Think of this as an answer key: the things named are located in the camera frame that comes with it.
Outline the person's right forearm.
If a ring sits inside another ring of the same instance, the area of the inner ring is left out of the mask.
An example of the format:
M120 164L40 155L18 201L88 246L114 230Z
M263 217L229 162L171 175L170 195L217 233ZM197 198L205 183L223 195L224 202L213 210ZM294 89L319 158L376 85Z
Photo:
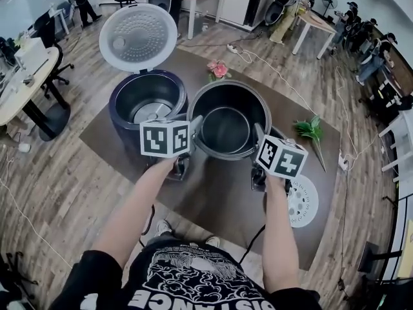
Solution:
M299 287L299 255L290 225L285 181L266 175L263 283L269 293Z

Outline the brown wooden cabinet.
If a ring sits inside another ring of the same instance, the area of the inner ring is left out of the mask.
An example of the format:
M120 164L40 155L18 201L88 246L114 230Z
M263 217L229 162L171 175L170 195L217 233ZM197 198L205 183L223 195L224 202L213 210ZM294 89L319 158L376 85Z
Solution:
M393 82L402 96L410 95L413 93L413 68L397 50L396 44L392 45L388 55L392 62L392 67L386 62L385 70L390 75L391 82Z

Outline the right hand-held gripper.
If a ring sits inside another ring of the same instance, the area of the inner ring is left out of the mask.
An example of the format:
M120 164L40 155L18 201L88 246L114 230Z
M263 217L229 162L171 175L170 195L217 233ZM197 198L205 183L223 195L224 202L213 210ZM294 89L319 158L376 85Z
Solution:
M297 178L308 156L308 151L301 145L265 134L263 127L255 123L251 186L257 192L265 192L266 173L285 180Z

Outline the white perforated steamer tray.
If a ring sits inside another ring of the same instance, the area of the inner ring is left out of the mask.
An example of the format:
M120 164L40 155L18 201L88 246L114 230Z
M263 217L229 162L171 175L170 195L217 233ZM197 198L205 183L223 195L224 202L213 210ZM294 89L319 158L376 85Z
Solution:
M293 228L302 228L311 223L319 207L315 185L304 175L291 182L288 192L288 213Z

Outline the white countertop oven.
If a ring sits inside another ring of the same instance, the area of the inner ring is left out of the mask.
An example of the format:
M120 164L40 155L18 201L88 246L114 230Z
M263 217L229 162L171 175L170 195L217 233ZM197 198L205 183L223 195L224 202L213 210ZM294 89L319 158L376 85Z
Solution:
M28 38L14 55L17 64L29 74L35 74L48 60L48 53L39 37Z

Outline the person's black printed t-shirt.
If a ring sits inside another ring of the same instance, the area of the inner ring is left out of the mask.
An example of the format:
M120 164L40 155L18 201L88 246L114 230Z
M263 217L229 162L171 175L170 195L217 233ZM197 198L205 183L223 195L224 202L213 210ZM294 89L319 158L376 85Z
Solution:
M322 310L307 290L269 293L225 251L180 240L145 247L122 276L109 254L86 251L49 310Z

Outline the white desk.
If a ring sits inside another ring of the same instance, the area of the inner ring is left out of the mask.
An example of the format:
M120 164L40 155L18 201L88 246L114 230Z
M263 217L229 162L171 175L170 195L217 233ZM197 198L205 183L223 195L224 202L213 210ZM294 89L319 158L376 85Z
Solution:
M399 116L378 136L382 140L389 132L394 137L394 142L390 148L396 149L397 158L384 165L381 171L385 172L402 164L407 165L409 172L413 172L413 108L401 111Z

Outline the dark metal pot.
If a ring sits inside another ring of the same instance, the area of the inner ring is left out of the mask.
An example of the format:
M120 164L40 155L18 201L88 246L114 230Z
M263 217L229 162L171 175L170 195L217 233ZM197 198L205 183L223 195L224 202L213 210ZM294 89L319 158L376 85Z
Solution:
M254 125L264 134L272 128L265 100L250 86L236 80L215 81L201 88L188 106L186 118L202 117L194 140L208 156L236 161L256 151Z

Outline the dark blue rice cooker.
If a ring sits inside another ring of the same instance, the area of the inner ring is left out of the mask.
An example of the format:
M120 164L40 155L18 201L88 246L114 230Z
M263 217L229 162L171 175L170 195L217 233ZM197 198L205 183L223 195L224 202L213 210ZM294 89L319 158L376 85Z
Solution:
M105 61L129 72L113 90L108 104L115 130L128 150L140 150L141 122L172 118L188 107L183 82L158 68L174 51L176 42L172 16L148 3L119 9L100 31L99 49Z

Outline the black floor fan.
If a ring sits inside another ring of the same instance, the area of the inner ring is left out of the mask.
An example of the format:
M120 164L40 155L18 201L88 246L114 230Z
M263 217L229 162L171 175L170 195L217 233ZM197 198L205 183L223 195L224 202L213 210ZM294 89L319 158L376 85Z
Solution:
M321 0L321 1L325 7L323 17L325 17L328 10L335 9L337 7L337 0Z

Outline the person's left forearm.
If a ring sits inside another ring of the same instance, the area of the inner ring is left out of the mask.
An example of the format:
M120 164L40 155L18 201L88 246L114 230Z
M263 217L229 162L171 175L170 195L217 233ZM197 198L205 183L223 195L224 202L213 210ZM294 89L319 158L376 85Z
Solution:
M143 173L124 204L110 215L92 246L93 250L109 254L120 268L125 267L175 161L175 158L163 159Z

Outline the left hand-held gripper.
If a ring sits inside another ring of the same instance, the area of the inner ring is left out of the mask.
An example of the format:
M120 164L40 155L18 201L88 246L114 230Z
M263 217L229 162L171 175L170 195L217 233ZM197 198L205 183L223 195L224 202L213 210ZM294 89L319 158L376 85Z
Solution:
M203 116L189 121L153 119L140 123L141 155L147 158L147 168L163 159L175 162L167 178L181 181L190 156L190 141L195 141L203 125Z

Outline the wooden-top white table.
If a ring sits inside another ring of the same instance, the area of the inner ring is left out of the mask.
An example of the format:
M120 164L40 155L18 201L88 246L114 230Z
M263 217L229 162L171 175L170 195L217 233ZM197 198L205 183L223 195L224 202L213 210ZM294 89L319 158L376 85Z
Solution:
M296 45L293 48L292 54L296 55L298 53L310 28L316 28L329 34L327 40L325 41L323 47L317 55L317 59L321 59L327 48L330 46L334 36L336 35L336 30L313 12L307 12L305 14L299 15L299 20L303 21L305 25L303 30L301 31Z

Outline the pink flowers in glass vase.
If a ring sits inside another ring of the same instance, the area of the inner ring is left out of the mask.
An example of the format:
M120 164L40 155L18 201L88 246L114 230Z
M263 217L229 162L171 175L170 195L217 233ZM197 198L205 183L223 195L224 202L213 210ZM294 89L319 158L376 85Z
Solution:
M223 60L213 59L207 64L208 68L208 81L215 82L224 79L230 79L232 77L228 67Z

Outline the round beige table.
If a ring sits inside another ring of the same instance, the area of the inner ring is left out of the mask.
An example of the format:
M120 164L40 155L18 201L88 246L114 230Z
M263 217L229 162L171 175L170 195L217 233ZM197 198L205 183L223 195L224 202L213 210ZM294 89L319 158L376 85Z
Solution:
M24 83L28 76L21 68L4 88L0 95L0 126L9 124L23 111L38 126L40 138L43 141L51 141L58 137L66 127L71 109L51 78L59 57L59 50L53 46L47 48L46 52L46 62L30 77L28 85ZM57 101L46 112L42 112L33 102L35 94L41 90L42 86L45 86Z

